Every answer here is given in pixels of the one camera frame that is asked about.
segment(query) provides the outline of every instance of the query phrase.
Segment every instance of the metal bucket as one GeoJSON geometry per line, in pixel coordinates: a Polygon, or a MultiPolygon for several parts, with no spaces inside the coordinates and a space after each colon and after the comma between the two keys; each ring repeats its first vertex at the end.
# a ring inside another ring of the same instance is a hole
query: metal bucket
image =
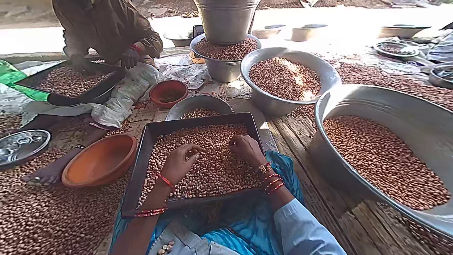
{"type": "MultiPolygon", "coordinates": [[[[253,35],[247,35],[247,37],[253,38],[257,41],[257,49],[261,48],[261,43],[253,35]]],[[[212,79],[219,81],[219,82],[232,82],[241,76],[241,61],[242,59],[235,59],[235,60],[222,60],[222,59],[213,59],[207,57],[201,53],[199,53],[195,49],[195,45],[201,40],[205,38],[205,34],[201,34],[195,37],[192,42],[190,43],[190,49],[195,53],[200,55],[202,58],[205,59],[207,69],[212,79]]]]}
{"type": "Polygon", "coordinates": [[[453,199],[427,211],[416,211],[376,188],[341,156],[328,138],[323,122],[339,115],[368,118],[389,128],[452,191],[453,112],[424,99],[383,87],[362,84],[335,86],[316,103],[318,131],[309,148],[318,171],[333,187],[384,202],[418,224],[453,238],[453,199]]]}
{"type": "Polygon", "coordinates": [[[247,37],[260,0],[193,0],[207,39],[216,44],[237,44],[247,37]]]}

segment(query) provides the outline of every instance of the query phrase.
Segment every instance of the brown shirt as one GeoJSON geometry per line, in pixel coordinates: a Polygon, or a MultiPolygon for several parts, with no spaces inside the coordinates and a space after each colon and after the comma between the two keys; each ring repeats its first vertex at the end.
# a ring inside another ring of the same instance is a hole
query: brown shirt
{"type": "Polygon", "coordinates": [[[86,55],[93,48],[106,63],[115,64],[129,45],[136,44],[142,55],[159,57],[163,50],[159,34],[130,0],[91,0],[85,8],[77,1],[84,0],[52,0],[64,27],[67,56],[86,55]]]}

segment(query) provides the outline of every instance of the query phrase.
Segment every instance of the hand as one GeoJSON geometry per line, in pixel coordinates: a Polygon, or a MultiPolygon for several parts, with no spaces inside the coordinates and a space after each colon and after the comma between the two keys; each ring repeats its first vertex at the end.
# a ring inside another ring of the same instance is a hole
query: hand
{"type": "Polygon", "coordinates": [[[74,70],[85,73],[85,74],[93,74],[94,70],[91,69],[89,61],[81,54],[74,54],[71,56],[72,67],[74,70]]]}
{"type": "Polygon", "coordinates": [[[258,142],[250,136],[234,136],[231,138],[230,150],[249,162],[254,168],[258,168],[267,162],[258,142]]]}
{"type": "Polygon", "coordinates": [[[192,143],[186,143],[173,150],[167,156],[164,167],[162,168],[161,175],[165,177],[171,184],[176,185],[184,176],[189,172],[190,167],[200,157],[198,154],[193,154],[189,160],[186,161],[186,154],[189,152],[199,152],[201,147],[192,143]]]}
{"type": "Polygon", "coordinates": [[[140,54],[131,48],[127,48],[121,57],[121,67],[131,69],[139,63],[140,54]]]}

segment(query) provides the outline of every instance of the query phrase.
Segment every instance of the foot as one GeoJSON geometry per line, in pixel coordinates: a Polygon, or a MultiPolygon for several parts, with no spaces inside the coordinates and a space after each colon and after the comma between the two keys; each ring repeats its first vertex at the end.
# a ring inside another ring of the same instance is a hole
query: foot
{"type": "Polygon", "coordinates": [[[22,181],[30,184],[55,184],[61,181],[61,174],[66,165],[79,153],[82,149],[74,148],[63,157],[48,164],[46,167],[40,168],[31,174],[23,176],[22,181]]]}

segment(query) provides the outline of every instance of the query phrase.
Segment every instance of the orange plastic bowl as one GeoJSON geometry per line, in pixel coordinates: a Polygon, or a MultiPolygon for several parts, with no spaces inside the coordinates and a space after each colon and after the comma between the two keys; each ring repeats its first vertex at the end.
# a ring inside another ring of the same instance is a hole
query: orange plastic bowl
{"type": "Polygon", "coordinates": [[[77,154],[63,170],[62,183],[71,188],[114,182],[129,169],[137,153],[137,139],[128,134],[104,138],[77,154]]]}
{"type": "Polygon", "coordinates": [[[149,92],[149,98],[151,101],[154,102],[158,107],[162,108],[171,108],[173,107],[177,102],[183,100],[184,98],[187,97],[187,94],[189,93],[189,88],[187,85],[180,81],[163,81],[159,82],[152,88],[152,90],[149,92]],[[168,103],[163,103],[161,102],[162,99],[168,95],[175,94],[175,95],[180,95],[178,100],[175,100],[173,102],[168,102],[168,103]]]}

